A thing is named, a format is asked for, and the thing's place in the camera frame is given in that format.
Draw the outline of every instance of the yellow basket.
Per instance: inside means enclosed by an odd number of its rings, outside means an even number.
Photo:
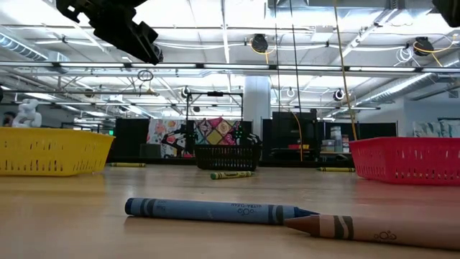
[[[0,175],[71,176],[102,171],[113,140],[72,129],[0,127]]]

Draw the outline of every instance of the white column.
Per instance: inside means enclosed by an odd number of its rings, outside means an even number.
[[[244,84],[244,121],[252,122],[252,132],[262,139],[262,119],[269,119],[270,79],[268,76],[247,76]]]

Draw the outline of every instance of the blue crayon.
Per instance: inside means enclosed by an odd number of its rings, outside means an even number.
[[[318,214],[289,205],[144,198],[129,198],[124,211],[137,217],[255,224],[283,224],[285,219]]]

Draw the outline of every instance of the red basket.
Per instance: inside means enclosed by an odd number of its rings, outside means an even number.
[[[358,176],[401,184],[460,185],[460,138],[378,137],[350,142]]]

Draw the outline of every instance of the plastic basket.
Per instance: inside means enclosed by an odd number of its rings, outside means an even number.
[[[358,176],[387,183],[460,185],[460,138],[379,137],[350,142]]]
[[[71,176],[102,171],[113,140],[72,129],[0,127],[0,175]]]
[[[260,145],[196,145],[195,157],[200,169],[255,171]]]

